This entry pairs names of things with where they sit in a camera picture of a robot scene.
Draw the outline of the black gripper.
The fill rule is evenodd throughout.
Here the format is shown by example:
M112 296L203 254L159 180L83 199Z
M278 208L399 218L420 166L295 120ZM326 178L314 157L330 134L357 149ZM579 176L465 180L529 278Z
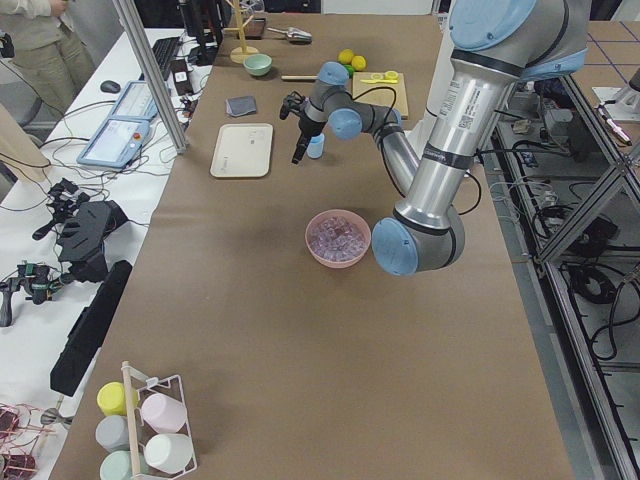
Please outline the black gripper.
M298 127L301 132L292 156L292 163L298 164L307 151L310 138L320 135L324 129L324 121L316 121L312 119L306 111L302 111L299 115Z

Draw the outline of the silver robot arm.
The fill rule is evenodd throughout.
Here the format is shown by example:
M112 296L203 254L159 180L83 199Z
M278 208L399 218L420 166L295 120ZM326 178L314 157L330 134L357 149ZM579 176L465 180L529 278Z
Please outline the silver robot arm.
M279 116L298 118L298 163L325 127L342 140L373 137L402 194L372 230L371 248L386 272L413 275L454 263L465 245L453 206L491 115L516 82L561 77L585 62L588 1L458 1L450 10L452 79L423 152L417 154L392 108L356 101L348 74L325 63L309 96L290 93Z

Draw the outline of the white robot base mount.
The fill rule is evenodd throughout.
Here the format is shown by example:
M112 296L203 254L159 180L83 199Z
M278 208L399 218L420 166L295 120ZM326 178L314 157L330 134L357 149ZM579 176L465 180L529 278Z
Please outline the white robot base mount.
M453 78L454 69L450 60L453 41L449 30L449 12L454 1L431 1L430 14L437 19L440 39L434 33L410 36L410 52L419 63L426 63L427 77L421 83L427 87L424 115L406 136L417 153L421 153L434 129L436 119Z

